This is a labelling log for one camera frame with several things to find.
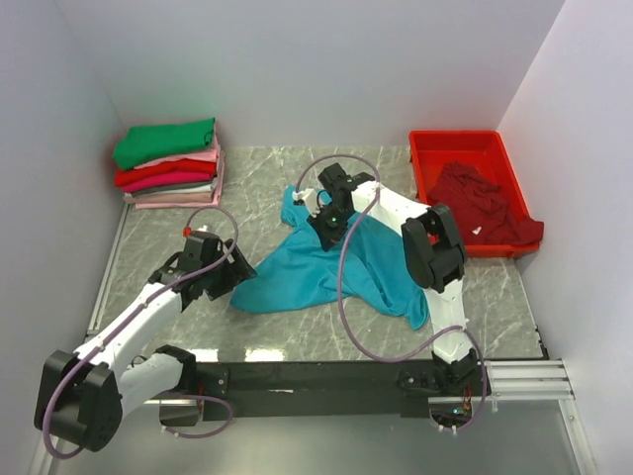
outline folded green shirt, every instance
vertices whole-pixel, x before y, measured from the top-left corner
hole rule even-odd
[[[163,156],[202,150],[214,139],[215,123],[215,119],[208,119],[188,124],[131,127],[126,137],[117,143],[113,159],[122,170],[131,170]]]

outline folded pink shirt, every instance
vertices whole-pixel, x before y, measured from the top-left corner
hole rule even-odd
[[[157,158],[156,160],[149,161],[148,163],[142,163],[135,166],[135,169],[146,168],[148,166],[157,165],[164,161],[176,161],[176,160],[198,160],[198,161],[210,161],[215,163],[218,160],[218,153],[220,153],[220,146],[218,145],[218,134],[214,134],[214,139],[211,142],[211,148],[203,151],[194,151],[191,153],[181,153],[178,155],[169,155]]]
[[[187,202],[169,202],[169,203],[135,203],[135,208],[137,210],[149,210],[155,208],[200,208],[201,206],[206,205],[219,205],[220,197],[222,196],[222,184],[225,178],[225,164],[223,160],[223,155],[220,155],[220,159],[218,160],[218,184],[216,185],[216,189],[209,196],[209,201],[187,201]]]
[[[122,186],[126,193],[134,193],[152,186],[174,185],[176,183],[195,183],[197,181],[211,181],[214,177],[203,171],[170,171],[160,175],[148,176],[139,181]]]
[[[153,194],[146,196],[126,196],[124,197],[124,201],[126,203],[135,204],[135,203],[160,203],[160,204],[169,204],[172,205],[174,203],[210,203],[211,202],[211,191],[203,191],[199,193],[161,193],[161,194]]]

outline white wall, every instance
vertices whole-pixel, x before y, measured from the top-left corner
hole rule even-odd
[[[126,126],[231,144],[497,127],[563,0],[57,0]]]
[[[630,473],[633,2],[568,0],[499,130],[545,221],[523,278],[601,473]]]
[[[122,126],[50,0],[0,2],[0,472],[26,473],[42,365],[85,334],[121,197]]]

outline teal shirt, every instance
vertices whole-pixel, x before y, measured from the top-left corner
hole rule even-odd
[[[308,224],[308,210],[293,204],[291,186],[284,193],[281,219],[293,227],[286,239],[257,267],[257,277],[238,285],[230,300],[254,314],[299,310],[336,300],[336,272],[342,242],[328,252]],[[355,214],[349,226],[356,221]],[[428,318],[426,297],[410,278],[403,239],[367,217],[348,247],[343,294],[363,299],[378,312],[405,316],[417,330]]]

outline teal cloth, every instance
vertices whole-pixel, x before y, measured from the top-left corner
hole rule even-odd
[[[214,139],[215,123],[215,119],[208,119],[187,124],[130,127],[125,138],[117,143],[112,157],[122,170],[131,170],[163,156],[202,150]]]
[[[336,272],[342,242],[321,250],[308,210],[284,193],[281,219],[294,229],[257,267],[257,276],[235,287],[230,304],[254,314],[299,310],[336,301]],[[355,214],[349,225],[356,221]],[[406,316],[417,330],[428,318],[426,297],[411,280],[403,239],[373,218],[358,227],[345,259],[343,294],[357,296],[381,314]]]

